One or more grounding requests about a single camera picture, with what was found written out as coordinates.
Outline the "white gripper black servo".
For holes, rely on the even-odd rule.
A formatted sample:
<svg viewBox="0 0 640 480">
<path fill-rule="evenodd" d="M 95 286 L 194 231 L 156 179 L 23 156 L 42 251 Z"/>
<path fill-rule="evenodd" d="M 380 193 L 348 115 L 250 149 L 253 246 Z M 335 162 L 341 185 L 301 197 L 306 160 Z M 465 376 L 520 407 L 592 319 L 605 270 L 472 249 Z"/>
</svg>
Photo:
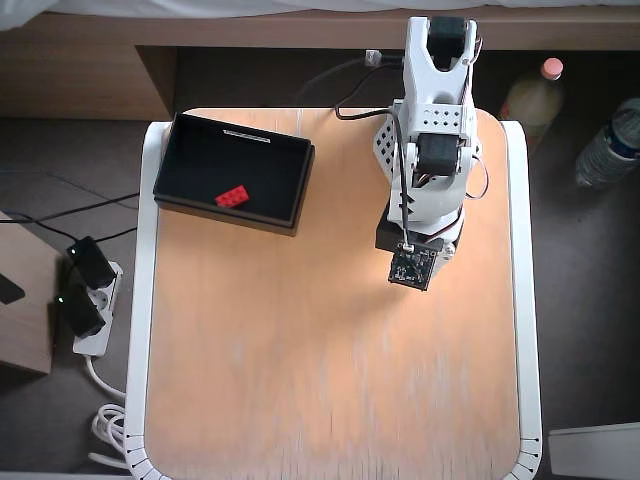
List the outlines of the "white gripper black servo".
<svg viewBox="0 0 640 480">
<path fill-rule="evenodd" d="M 394 252 L 397 245 L 403 239 L 402 228 L 387 219 L 389 208 L 386 207 L 378 225 L 376 227 L 375 247 L 380 250 Z M 441 250 L 435 255 L 432 272 L 437 273 L 443 266 L 453 259 L 458 248 L 464 225 L 465 214 L 461 213 L 461 217 L 446 231 L 437 234 L 409 231 L 409 240 L 417 245 L 426 245 L 434 242 L 435 246 L 440 245 Z"/>
</svg>

